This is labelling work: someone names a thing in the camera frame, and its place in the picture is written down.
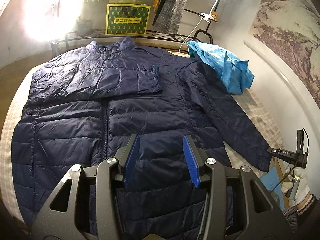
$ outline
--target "mattress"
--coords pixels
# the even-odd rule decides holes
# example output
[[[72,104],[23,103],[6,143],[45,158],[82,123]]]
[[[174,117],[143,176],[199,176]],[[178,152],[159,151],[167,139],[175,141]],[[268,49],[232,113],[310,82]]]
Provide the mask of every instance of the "mattress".
[[[19,122],[22,114],[22,109],[28,99],[31,80],[33,73],[41,68],[39,65],[33,68],[25,77],[20,87],[18,88],[11,105],[9,107],[0,140],[0,188],[2,199],[8,212],[18,220],[23,222],[21,216],[12,179],[12,167],[11,167],[11,138],[13,130],[16,124]],[[238,105],[244,110],[252,123],[256,126],[265,140],[271,147],[281,148],[283,147],[283,138],[280,131],[272,119],[271,115],[259,101],[257,96],[252,90],[245,90],[241,95],[235,95],[233,98]],[[226,151],[231,161],[233,168],[239,169],[243,165],[248,165],[261,178],[265,172],[251,166],[241,155],[235,152],[228,144],[225,143]],[[272,159],[270,163],[270,169],[275,166],[275,160]]]

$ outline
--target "light blue bag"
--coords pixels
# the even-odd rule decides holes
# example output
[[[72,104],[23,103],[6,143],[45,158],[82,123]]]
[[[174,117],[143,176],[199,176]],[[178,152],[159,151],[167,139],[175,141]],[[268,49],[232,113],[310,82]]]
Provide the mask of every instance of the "light blue bag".
[[[189,54],[195,53],[201,60],[214,68],[218,77],[231,94],[242,94],[245,88],[250,88],[254,75],[248,69],[248,60],[242,61],[231,51],[197,41],[188,41]]]

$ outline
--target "person's hand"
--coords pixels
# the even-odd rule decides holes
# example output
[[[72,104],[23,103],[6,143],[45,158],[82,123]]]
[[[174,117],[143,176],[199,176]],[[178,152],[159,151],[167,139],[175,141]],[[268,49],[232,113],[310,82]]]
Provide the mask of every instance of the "person's hand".
[[[290,167],[288,166],[285,169],[285,172],[288,173],[289,171],[290,171]],[[308,176],[307,176],[306,170],[303,168],[300,168],[300,167],[296,167],[296,168],[294,168],[293,171],[294,171],[295,176],[300,177],[300,183],[299,183],[298,191],[297,191],[296,198],[295,198],[295,203],[296,203],[296,205],[298,205],[302,201],[304,201],[305,198],[309,195],[310,188],[308,186]],[[292,181],[291,174],[288,175],[288,179]],[[281,191],[283,193],[287,193],[288,190],[291,189],[292,187],[293,187],[292,182],[283,182],[282,187],[281,187]]]

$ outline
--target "jacket's left sleeve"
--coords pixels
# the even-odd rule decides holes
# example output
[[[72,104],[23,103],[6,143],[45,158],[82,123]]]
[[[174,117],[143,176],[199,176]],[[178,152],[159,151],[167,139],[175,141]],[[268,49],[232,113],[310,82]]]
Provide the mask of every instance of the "jacket's left sleeve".
[[[202,107],[222,139],[251,165],[269,171],[268,143],[227,92],[215,70],[203,62],[194,62],[181,72],[191,100]]]

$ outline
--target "blue ridged rubber pad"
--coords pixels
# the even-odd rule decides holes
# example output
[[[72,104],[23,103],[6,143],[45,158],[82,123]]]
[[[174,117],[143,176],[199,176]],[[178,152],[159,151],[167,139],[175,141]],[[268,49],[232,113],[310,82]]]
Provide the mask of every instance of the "blue ridged rubber pad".
[[[195,157],[192,153],[191,146],[186,136],[183,137],[182,147],[183,147],[184,157],[186,158],[186,161],[187,161],[187,166],[188,166],[189,174],[191,177],[191,181],[196,188],[199,188],[201,183],[199,178],[199,168],[196,164]]]
[[[131,148],[131,152],[129,153],[127,162],[125,164],[124,170],[124,187],[127,187],[132,179],[134,167],[136,165],[136,161],[138,159],[140,150],[140,137],[137,135],[133,146]]]

